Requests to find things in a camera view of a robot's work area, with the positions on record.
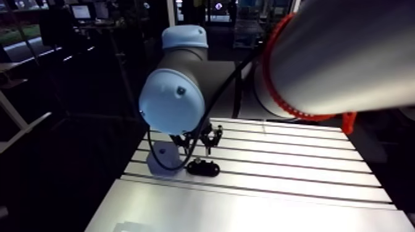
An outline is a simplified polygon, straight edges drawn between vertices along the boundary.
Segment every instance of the black object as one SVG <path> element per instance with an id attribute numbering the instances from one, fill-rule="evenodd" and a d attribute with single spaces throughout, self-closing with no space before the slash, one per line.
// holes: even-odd
<path id="1" fill-rule="evenodd" d="M 176 146 L 188 149 L 190 145 L 191 134 L 185 133 L 184 136 L 185 139 L 182 139 L 179 135 L 170 135 L 170 138 L 172 139 L 173 143 L 176 144 Z"/>
<path id="2" fill-rule="evenodd" d="M 219 165 L 213 161 L 208 163 L 206 160 L 200 160 L 198 162 L 197 158 L 187 165 L 186 170 L 188 173 L 197 176 L 215 177 L 220 173 Z"/>
<path id="3" fill-rule="evenodd" d="M 210 132 L 214 133 L 213 138 L 209 138 Z M 219 144 L 219 141 L 222 137 L 222 126 L 218 126 L 217 130 L 212 129 L 212 124 L 209 123 L 209 125 L 202 130 L 202 133 L 200 134 L 200 140 L 204 144 L 204 147 L 207 149 L 207 153 L 211 154 L 211 148 L 216 147 Z"/>

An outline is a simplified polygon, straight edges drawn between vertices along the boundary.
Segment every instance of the black clamp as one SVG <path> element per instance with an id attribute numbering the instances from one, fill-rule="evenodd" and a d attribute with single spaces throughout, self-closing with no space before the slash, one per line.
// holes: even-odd
<path id="1" fill-rule="evenodd" d="M 213 138 L 209 138 L 209 134 L 210 132 L 214 133 Z M 202 143 L 204 144 L 204 146 L 207 149 L 207 153 L 210 155 L 211 154 L 211 148 L 212 147 L 216 147 L 219 144 L 220 139 L 222 138 L 222 126 L 219 125 L 217 127 L 217 130 L 213 130 L 212 129 L 212 124 L 209 124 L 209 126 L 207 126 L 200 135 L 200 140 L 202 141 Z"/>
<path id="2" fill-rule="evenodd" d="M 215 177 L 220 173 L 219 165 L 213 161 L 209 163 L 206 160 L 195 158 L 192 162 L 187 164 L 186 170 L 188 173 L 196 176 L 210 176 Z"/>

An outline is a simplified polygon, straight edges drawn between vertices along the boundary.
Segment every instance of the black cable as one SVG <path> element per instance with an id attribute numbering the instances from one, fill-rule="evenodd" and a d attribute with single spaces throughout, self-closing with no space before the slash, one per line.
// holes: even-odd
<path id="1" fill-rule="evenodd" d="M 206 108 L 206 110 L 204 111 L 203 116 L 201 117 L 198 126 L 196 127 L 195 132 L 193 133 L 193 142 L 189 148 L 189 151 L 186 151 L 185 149 L 185 155 L 186 158 L 185 160 L 177 167 L 167 167 L 165 166 L 157 157 L 156 153 L 154 152 L 154 148 L 151 142 L 151 137 L 150 137 L 150 127 L 148 128 L 148 132 L 147 132 L 147 141 L 148 141 L 148 145 L 150 147 L 150 151 L 153 154 L 154 159 L 156 160 L 156 162 L 164 169 L 169 170 L 169 171 L 176 171 L 178 169 L 183 168 L 187 162 L 190 160 L 190 157 L 196 147 L 196 144 L 198 143 L 199 140 L 199 136 L 200 133 L 202 132 L 203 129 L 203 125 L 204 122 L 206 121 L 206 119 L 208 118 L 211 110 L 213 109 L 215 103 L 217 102 L 217 100 L 220 98 L 220 95 L 225 91 L 225 89 L 228 87 L 229 84 L 231 84 L 231 82 L 233 81 L 233 79 L 235 79 L 241 72 L 242 69 L 245 68 L 245 66 L 247 66 L 255 57 L 257 57 L 261 52 L 262 52 L 263 47 L 262 46 L 258 46 L 255 48 L 255 50 L 253 50 L 237 67 L 236 69 L 229 75 L 229 77 L 225 80 L 225 82 L 220 86 L 220 88 L 218 90 L 216 90 L 215 94 L 212 97 L 211 103 L 209 104 L 209 106 Z"/>

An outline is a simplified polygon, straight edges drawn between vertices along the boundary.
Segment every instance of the aluminum table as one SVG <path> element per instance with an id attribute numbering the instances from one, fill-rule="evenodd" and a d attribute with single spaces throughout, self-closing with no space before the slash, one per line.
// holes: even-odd
<path id="1" fill-rule="evenodd" d="M 211 121 L 224 129 L 207 158 L 217 177 L 152 175 L 144 136 L 86 231 L 415 231 L 339 128 Z"/>

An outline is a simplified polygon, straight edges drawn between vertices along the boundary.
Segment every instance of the robotic arm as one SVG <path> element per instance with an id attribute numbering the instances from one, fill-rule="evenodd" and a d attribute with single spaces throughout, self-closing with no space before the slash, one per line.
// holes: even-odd
<path id="1" fill-rule="evenodd" d="M 295 118 L 270 89 L 306 115 L 414 104 L 414 10 L 415 2 L 404 0 L 307 0 L 266 51 L 268 65 L 247 65 L 209 116 Z M 170 27 L 162 40 L 166 54 L 142 90 L 140 112 L 151 127 L 181 135 L 198 126 L 235 64 L 207 59 L 199 26 Z"/>

